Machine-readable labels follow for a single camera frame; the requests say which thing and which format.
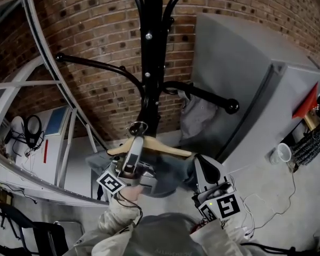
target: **brick wall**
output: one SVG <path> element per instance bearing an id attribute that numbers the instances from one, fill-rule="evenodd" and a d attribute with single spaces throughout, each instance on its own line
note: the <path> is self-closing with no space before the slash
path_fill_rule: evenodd
<path id="1" fill-rule="evenodd" d="M 44 35 L 54 54 L 124 65 L 141 77 L 140 32 L 134 0 L 34 0 Z M 165 80 L 188 82 L 192 70 L 196 14 L 224 14 L 263 24 L 301 47 L 320 64 L 320 0 L 180 0 L 168 37 Z M 0 81 L 38 55 L 22 8 L 0 26 Z M 106 140 L 125 137 L 136 119 L 140 97 L 117 74 L 59 64 L 72 93 Z M 45 77 L 39 70 L 33 79 Z M 21 89 L 9 114 L 31 114 L 64 102 L 55 86 Z M 179 127 L 181 102 L 162 95 L 158 132 Z"/>

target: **black chair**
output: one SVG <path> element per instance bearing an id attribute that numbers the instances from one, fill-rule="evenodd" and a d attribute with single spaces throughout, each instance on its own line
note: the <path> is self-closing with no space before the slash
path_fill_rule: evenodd
<path id="1" fill-rule="evenodd" d="M 62 226 L 44 222 L 32 222 L 18 209 L 5 203 L 0 203 L 0 209 L 6 217 L 12 219 L 18 225 L 23 246 L 19 249 L 8 249 L 0 246 L 1 254 L 8 256 L 30 256 L 32 254 L 40 256 L 61 256 L 69 250 Z M 33 229 L 38 252 L 30 252 L 27 249 L 22 233 L 23 228 Z"/>

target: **screw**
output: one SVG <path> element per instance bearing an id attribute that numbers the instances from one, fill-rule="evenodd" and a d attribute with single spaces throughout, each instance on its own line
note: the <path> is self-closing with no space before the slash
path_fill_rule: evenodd
<path id="1" fill-rule="evenodd" d="M 153 35 L 150 32 L 146 34 L 146 39 L 147 40 L 150 40 L 152 38 L 153 38 Z"/>

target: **black metal coat rack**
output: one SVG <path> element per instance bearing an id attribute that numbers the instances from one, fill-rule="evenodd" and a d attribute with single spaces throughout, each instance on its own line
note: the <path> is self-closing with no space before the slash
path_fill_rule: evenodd
<path id="1" fill-rule="evenodd" d="M 141 96 L 141 110 L 137 121 L 148 125 L 145 135 L 152 137 L 156 135 L 160 120 L 158 105 L 161 92 L 177 94 L 177 89 L 184 90 L 187 94 L 195 95 L 224 108 L 229 114 L 239 109 L 238 101 L 235 99 L 225 99 L 182 82 L 164 82 L 167 36 L 174 23 L 171 14 L 178 1 L 170 0 L 162 15 L 163 0 L 135 0 L 140 17 L 142 82 L 123 66 L 116 67 L 63 53 L 56 55 L 56 60 L 59 62 L 72 62 L 110 70 L 128 78 L 138 88 Z M 141 124 L 134 124 L 130 132 L 135 135 L 140 129 Z"/>

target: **white cup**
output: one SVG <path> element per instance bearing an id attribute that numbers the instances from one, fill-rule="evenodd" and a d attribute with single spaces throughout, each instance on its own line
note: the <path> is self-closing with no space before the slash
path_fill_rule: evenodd
<path id="1" fill-rule="evenodd" d="M 288 162 L 292 157 L 292 152 L 290 151 L 287 144 L 280 143 L 277 145 L 275 151 L 270 156 L 270 163 L 276 165 L 282 162 Z"/>

